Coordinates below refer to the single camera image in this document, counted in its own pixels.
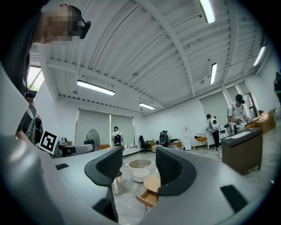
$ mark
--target black office chair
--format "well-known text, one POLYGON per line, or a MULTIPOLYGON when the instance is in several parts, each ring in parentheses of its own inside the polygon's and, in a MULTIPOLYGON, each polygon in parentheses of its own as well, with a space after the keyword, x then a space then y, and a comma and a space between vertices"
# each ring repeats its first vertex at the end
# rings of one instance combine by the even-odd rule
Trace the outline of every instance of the black office chair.
POLYGON ((140 147, 144 149, 144 153, 146 154, 148 150, 148 141, 145 142, 143 136, 140 136, 139 140, 140 140, 140 147))

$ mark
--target open drawer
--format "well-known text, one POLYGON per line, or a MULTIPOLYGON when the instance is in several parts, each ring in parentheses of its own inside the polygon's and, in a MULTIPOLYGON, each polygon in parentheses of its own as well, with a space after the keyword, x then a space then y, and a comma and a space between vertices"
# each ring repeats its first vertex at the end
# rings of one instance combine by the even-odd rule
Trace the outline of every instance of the open drawer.
POLYGON ((136 196, 136 199, 144 205, 153 208, 157 203, 157 193, 146 191, 141 196, 136 196))

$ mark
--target qr code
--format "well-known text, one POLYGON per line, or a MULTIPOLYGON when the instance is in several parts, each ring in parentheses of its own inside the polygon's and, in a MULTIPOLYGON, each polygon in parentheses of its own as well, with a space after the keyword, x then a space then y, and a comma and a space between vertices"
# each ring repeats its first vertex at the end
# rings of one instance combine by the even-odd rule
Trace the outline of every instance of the qr code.
POLYGON ((54 150, 57 145, 57 138, 58 137, 56 135, 51 134, 48 131, 44 131, 38 147, 50 154, 54 154, 54 150))

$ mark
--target ceiling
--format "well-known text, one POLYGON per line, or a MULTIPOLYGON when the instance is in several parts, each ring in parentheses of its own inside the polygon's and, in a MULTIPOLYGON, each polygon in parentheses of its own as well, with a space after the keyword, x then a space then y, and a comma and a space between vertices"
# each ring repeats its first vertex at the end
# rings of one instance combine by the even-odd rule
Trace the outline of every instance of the ceiling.
POLYGON ((141 111, 140 102, 157 111, 254 73, 266 44, 263 30, 241 5, 210 2, 211 24, 198 0, 68 1, 92 26, 83 40, 38 47, 53 97, 148 114, 153 110, 141 111), (218 67, 210 85, 213 63, 218 67), (115 95, 78 87, 78 79, 115 95))

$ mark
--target fluorescent light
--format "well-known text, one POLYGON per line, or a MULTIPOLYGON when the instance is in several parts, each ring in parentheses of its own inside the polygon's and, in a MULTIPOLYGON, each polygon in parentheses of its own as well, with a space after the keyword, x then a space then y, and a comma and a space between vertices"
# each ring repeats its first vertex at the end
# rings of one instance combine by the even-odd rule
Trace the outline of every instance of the fluorescent light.
POLYGON ((97 86, 97 85, 94 85, 92 83, 88 83, 88 82, 85 82, 85 81, 82 81, 82 80, 78 80, 77 85, 81 86, 81 87, 89 88, 89 89, 92 89, 92 90, 95 90, 95 91, 99 91, 99 92, 102 92, 102 93, 105 93, 105 94, 109 94, 109 95, 115 94, 114 91, 111 91, 111 90, 106 89, 104 87, 100 87, 100 86, 97 86))
POLYGON ((140 106, 143 106, 143 107, 145 107, 145 108, 148 108, 148 109, 155 109, 154 107, 152 107, 152 106, 150 106, 150 105, 147 105, 147 104, 144 104, 144 103, 140 103, 139 104, 140 106))
POLYGON ((212 8, 212 5, 209 0, 199 0, 201 7, 203 8, 206 20, 208 23, 214 23, 215 22, 215 15, 212 8))
POLYGON ((211 80, 210 80, 210 84, 213 84, 215 81, 215 77, 216 77, 216 68, 217 68, 217 64, 214 63, 212 64, 212 73, 211 73, 211 80))
POLYGON ((264 52, 265 52, 265 46, 263 46, 263 47, 260 49, 258 58, 256 58, 256 61, 255 61, 255 63, 254 63, 254 66, 258 65, 258 63, 260 62, 260 60, 261 60, 261 58, 262 58, 264 52))

